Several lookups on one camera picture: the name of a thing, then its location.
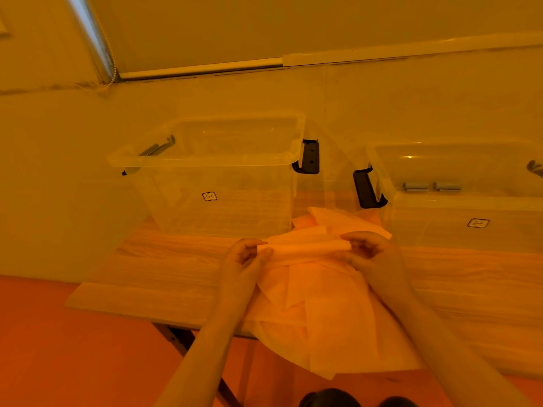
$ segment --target plastic storage bin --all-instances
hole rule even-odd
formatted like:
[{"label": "plastic storage bin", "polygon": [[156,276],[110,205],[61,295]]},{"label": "plastic storage bin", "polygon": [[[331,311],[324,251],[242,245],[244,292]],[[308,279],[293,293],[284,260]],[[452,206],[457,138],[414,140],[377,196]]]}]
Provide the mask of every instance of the plastic storage bin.
[{"label": "plastic storage bin", "polygon": [[376,201],[388,200],[383,225],[402,245],[543,252],[540,147],[373,144],[367,154]]},{"label": "plastic storage bin", "polygon": [[182,119],[108,157],[164,232],[265,238],[290,230],[305,119]]}]

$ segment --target hand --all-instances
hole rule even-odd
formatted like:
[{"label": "hand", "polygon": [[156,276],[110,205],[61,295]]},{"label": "hand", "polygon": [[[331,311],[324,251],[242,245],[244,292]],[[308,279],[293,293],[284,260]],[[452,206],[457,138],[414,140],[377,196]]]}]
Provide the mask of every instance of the hand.
[{"label": "hand", "polygon": [[352,250],[338,252],[336,257],[360,271],[386,305],[393,308],[415,296],[399,247],[369,231],[346,233],[341,238],[351,242]]},{"label": "hand", "polygon": [[272,248],[265,248],[257,254],[256,246],[261,244],[267,242],[255,239],[236,241],[219,266],[221,274],[217,310],[232,316],[236,323],[241,321],[245,313],[262,266],[273,254]]}]

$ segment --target cloth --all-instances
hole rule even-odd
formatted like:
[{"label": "cloth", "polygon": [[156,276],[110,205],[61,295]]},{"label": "cloth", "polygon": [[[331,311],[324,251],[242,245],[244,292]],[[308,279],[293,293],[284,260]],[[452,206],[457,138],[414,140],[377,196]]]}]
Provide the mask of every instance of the cloth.
[{"label": "cloth", "polygon": [[348,251],[340,238],[371,231],[390,239],[376,213],[309,207],[294,230],[268,238],[274,254],[262,269],[244,316],[269,349],[320,376],[418,369],[424,366],[403,329],[363,275],[331,254]]}]

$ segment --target orange floor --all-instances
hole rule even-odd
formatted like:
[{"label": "orange floor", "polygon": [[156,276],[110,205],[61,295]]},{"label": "orange floor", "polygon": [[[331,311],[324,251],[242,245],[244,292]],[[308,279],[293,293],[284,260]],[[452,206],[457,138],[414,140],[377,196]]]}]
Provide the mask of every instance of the orange floor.
[{"label": "orange floor", "polygon": [[[0,405],[152,406],[181,357],[150,323],[63,307],[75,287],[0,277]],[[232,343],[224,378],[246,407],[296,407],[304,394],[327,387],[349,391],[364,407],[391,395],[451,406],[428,371],[328,382],[244,339]],[[543,383],[510,380],[543,407]]]}]

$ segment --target wooden tabletop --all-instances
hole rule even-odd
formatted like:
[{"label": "wooden tabletop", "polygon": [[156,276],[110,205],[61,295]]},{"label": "wooden tabletop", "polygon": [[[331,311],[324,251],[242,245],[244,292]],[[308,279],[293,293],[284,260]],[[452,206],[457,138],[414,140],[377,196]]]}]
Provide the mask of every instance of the wooden tabletop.
[{"label": "wooden tabletop", "polygon": [[[214,305],[218,261],[233,242],[163,234],[148,219],[66,305],[199,329]],[[453,331],[502,372],[543,378],[542,255],[403,252],[413,286]],[[243,325],[238,334],[251,336]]]}]

